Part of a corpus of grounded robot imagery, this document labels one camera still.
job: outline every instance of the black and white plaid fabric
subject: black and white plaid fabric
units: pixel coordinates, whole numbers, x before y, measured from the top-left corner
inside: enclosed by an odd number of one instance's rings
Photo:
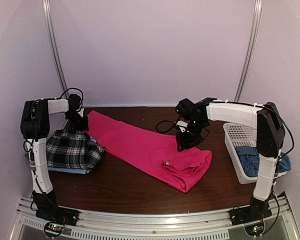
[[[46,143],[49,167],[67,169],[94,169],[105,152],[105,147],[93,142],[82,131],[57,130]]]

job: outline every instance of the laundry basket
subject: laundry basket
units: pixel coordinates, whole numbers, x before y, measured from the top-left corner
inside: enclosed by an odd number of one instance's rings
[[[236,175],[241,184],[250,184],[257,181],[257,177],[249,177],[245,174],[245,171],[241,165],[235,147],[249,146],[256,147],[257,145],[257,130],[248,126],[236,124],[236,123],[225,123],[224,129],[224,142],[228,152],[230,154]],[[287,174],[287,171],[278,174],[278,177]]]

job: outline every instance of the metal frame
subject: metal frame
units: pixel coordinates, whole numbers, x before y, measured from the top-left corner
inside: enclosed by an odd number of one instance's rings
[[[261,13],[262,13],[262,0],[255,0],[250,39],[249,39],[248,49],[243,64],[243,69],[241,72],[240,82],[234,98],[235,102],[238,102],[240,100],[248,76],[248,72],[251,65],[251,61],[252,61],[252,57],[253,57],[256,41],[257,41],[257,36],[259,32]]]
[[[18,240],[23,225],[42,230],[46,223],[37,218],[30,209],[32,200],[22,197],[9,232],[9,240]],[[280,215],[285,222],[289,240],[300,240],[296,222],[285,196],[278,198]],[[275,200],[269,205],[274,219],[278,212]],[[66,226],[63,235],[74,239],[126,239],[126,240],[173,240],[173,239],[204,239],[204,236],[222,236],[220,240],[229,239],[228,231],[243,228],[244,225],[232,226],[229,210],[214,210],[196,213],[178,214],[117,214],[99,211],[79,210],[76,226]]]
[[[52,21],[52,15],[51,15],[51,9],[50,9],[50,0],[43,0],[43,11],[44,11],[44,17],[46,21],[46,27],[48,30],[48,35],[49,35],[49,41],[50,41],[50,46],[51,46],[51,51],[52,51],[52,57],[55,65],[55,70],[57,72],[59,82],[61,85],[62,91],[66,91],[68,89],[67,83],[65,80],[64,76],[64,71],[62,70],[62,65],[60,62],[60,56],[57,48],[57,41],[56,41],[56,36],[55,36],[55,30],[53,26],[53,21]]]

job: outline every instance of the pink fabric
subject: pink fabric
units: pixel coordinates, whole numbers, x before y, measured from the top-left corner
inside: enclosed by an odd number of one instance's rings
[[[206,173],[211,151],[177,151],[175,136],[144,130],[96,111],[88,114],[87,132],[106,151],[141,171],[187,193]]]

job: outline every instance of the brown wooden tabletop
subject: brown wooden tabletop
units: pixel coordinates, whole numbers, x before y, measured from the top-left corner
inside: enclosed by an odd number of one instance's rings
[[[88,108],[86,113],[92,110],[150,131],[155,131],[157,122],[178,117],[173,107]],[[255,184],[239,183],[225,146],[223,124],[212,121],[209,136],[198,146],[212,151],[212,163],[188,193],[106,153],[99,167],[89,174],[49,172],[58,204],[123,214],[193,213],[247,205]]]

